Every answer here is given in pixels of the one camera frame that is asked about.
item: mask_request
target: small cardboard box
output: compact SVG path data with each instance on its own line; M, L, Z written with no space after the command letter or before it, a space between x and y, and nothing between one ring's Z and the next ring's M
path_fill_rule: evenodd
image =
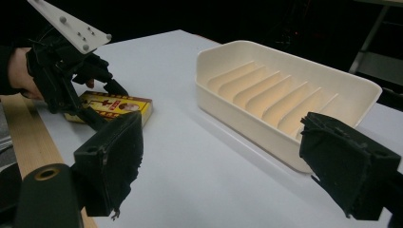
M142 125L144 126L153 111L152 100L146 98L86 91L80 96L80 99L83 103L83 107L92 107L107 121L127 112L140 110L142 113ZM65 116L66 119L71 122L84 122L78 116L72 116L67 113Z

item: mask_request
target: sleeve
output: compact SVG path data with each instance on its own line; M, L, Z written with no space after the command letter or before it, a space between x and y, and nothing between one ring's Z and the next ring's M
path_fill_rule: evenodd
M12 88L9 82L8 65L12 53L12 47L0 46L0 94L12 95L20 92L20 89Z

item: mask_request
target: white plastic tray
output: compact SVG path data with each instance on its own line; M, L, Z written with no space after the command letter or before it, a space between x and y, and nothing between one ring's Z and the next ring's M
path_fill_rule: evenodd
M302 173L301 118L313 111L356 127L379 85L249 41L199 53L198 106Z

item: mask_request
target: dark background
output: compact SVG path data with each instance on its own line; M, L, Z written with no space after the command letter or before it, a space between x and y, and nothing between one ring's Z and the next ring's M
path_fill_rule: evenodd
M182 29L219 43L250 40L348 71L382 6L353 0L148 1L48 0L112 43ZM26 0L0 11L1 45L35 38L48 23ZM403 8L390 8L370 50L403 59ZM403 93L400 85L381 86Z

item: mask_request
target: white table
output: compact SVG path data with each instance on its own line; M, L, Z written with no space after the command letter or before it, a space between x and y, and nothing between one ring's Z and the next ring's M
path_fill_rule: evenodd
M105 45L96 53L130 95L151 98L144 126L144 161L121 216L95 218L99 227L387 227L346 218L309 175L290 169L200 110L196 59L219 44L182 30ZM86 90L76 85L77 93ZM94 90L104 91L98 82ZM39 113L68 165L95 132L87 125ZM358 127L396 153L403 152L403 113L376 104Z

